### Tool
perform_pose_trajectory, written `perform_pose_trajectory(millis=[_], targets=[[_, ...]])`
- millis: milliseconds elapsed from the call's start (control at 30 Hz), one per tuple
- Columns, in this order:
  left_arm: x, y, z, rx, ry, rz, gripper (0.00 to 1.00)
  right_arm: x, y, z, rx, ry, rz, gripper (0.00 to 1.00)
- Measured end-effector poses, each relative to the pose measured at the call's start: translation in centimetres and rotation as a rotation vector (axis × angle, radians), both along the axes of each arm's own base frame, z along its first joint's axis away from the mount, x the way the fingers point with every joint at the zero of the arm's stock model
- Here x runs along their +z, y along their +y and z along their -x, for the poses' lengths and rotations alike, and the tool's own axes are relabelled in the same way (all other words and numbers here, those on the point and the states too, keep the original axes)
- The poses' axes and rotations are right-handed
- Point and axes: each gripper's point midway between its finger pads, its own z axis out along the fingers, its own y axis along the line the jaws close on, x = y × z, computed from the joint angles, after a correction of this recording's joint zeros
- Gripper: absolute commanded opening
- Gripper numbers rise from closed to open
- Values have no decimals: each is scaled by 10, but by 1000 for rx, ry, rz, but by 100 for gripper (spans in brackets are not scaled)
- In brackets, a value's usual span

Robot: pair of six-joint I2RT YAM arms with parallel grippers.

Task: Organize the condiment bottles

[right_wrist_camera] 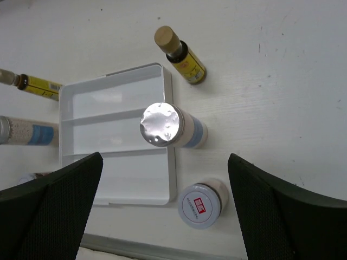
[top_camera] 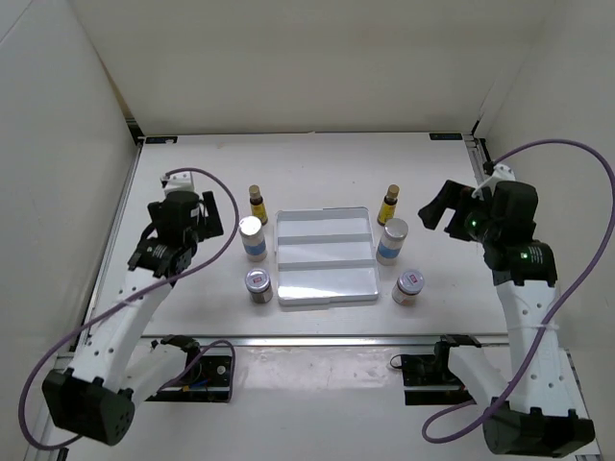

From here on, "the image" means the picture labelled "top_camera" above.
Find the dark spice jar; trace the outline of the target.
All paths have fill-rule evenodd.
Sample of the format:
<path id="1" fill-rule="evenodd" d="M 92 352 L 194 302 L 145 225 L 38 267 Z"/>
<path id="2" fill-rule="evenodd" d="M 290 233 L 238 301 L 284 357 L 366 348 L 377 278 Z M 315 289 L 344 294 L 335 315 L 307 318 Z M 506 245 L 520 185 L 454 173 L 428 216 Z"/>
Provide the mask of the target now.
<path id="1" fill-rule="evenodd" d="M 245 286 L 253 303 L 269 303 L 273 298 L 271 278 L 265 269 L 251 269 L 245 276 Z"/>

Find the orange spice jar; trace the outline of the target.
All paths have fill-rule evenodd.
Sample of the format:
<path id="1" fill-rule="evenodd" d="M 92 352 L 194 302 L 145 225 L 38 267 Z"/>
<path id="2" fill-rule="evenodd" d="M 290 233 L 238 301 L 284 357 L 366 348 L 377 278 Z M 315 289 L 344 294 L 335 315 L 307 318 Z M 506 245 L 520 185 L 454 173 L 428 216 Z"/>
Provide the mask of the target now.
<path id="1" fill-rule="evenodd" d="M 399 305 L 413 305 L 425 286 L 424 276 L 415 269 L 402 272 L 392 289 L 392 299 Z"/>

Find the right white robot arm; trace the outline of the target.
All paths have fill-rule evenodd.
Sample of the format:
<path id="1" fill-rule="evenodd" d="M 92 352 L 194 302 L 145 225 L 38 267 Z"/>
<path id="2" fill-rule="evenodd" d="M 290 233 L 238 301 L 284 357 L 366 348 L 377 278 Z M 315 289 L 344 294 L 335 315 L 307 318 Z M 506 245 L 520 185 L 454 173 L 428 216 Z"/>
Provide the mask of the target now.
<path id="1" fill-rule="evenodd" d="M 534 238 L 536 189 L 500 181 L 475 189 L 446 181 L 418 215 L 433 230 L 444 211 L 445 232 L 482 245 L 483 259 L 504 311 L 512 379 L 488 361 L 468 335 L 444 335 L 431 371 L 442 383 L 460 381 L 482 407 L 478 425 L 494 454 L 563 458 L 595 439 L 593 422 L 578 413 L 567 387 L 556 326 L 549 317 L 557 291 L 554 253 Z"/>

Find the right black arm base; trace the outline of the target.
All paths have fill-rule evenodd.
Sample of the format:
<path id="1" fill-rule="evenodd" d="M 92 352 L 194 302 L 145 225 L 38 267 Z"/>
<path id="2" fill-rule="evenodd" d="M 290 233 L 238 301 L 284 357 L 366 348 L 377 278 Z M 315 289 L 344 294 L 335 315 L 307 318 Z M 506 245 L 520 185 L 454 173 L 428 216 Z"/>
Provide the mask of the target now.
<path id="1" fill-rule="evenodd" d="M 428 354 L 393 355 L 389 366 L 402 373 L 405 405 L 456 405 L 473 402 L 465 385 L 449 369 L 450 350 L 459 347 L 480 348 L 471 335 L 444 334 Z"/>

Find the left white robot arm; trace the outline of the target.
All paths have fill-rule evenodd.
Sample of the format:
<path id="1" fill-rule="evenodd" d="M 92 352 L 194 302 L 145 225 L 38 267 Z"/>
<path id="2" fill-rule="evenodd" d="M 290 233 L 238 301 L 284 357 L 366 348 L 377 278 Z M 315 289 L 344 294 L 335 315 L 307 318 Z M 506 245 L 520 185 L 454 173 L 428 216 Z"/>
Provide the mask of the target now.
<path id="1" fill-rule="evenodd" d="M 176 379 L 198 379 L 197 343 L 169 336 L 152 356 L 129 364 L 153 314 L 185 275 L 199 243 L 223 234 L 212 192 L 166 193 L 148 206 L 150 223 L 128 260 L 116 305 L 101 314 L 98 327 L 66 370 L 51 371 L 42 393 L 54 424 L 108 446 L 126 435 L 136 408 Z"/>

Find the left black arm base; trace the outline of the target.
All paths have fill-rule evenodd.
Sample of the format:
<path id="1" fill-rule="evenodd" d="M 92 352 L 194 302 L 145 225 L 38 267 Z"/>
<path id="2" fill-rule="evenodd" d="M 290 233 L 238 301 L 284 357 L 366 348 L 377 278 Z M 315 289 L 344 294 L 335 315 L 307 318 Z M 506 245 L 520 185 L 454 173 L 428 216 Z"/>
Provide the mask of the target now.
<path id="1" fill-rule="evenodd" d="M 226 339 L 202 346 L 195 338 L 167 335 L 152 346 L 171 346 L 185 355 L 187 371 L 146 399 L 155 402 L 230 403 L 234 392 L 236 352 Z"/>

